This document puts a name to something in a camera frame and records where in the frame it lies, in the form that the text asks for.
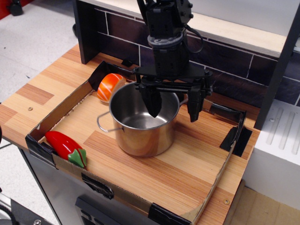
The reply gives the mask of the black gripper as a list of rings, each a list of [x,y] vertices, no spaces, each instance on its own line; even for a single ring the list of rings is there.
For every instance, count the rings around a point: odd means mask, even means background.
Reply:
[[[154,64],[134,69],[136,89],[142,95],[148,113],[157,117],[162,108],[160,92],[187,93],[190,121],[198,120],[206,96],[212,94],[212,72],[189,62],[184,43],[152,44]]]

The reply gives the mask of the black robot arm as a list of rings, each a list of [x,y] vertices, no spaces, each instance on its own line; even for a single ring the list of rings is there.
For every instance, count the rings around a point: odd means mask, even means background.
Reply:
[[[188,47],[187,31],[199,32],[188,26],[194,16],[188,0],[139,0],[139,9],[149,29],[148,43],[154,64],[133,70],[136,89],[152,117],[162,109],[161,92],[187,94],[187,110],[191,122],[198,120],[203,102],[212,94],[212,72],[189,61],[193,53]]]

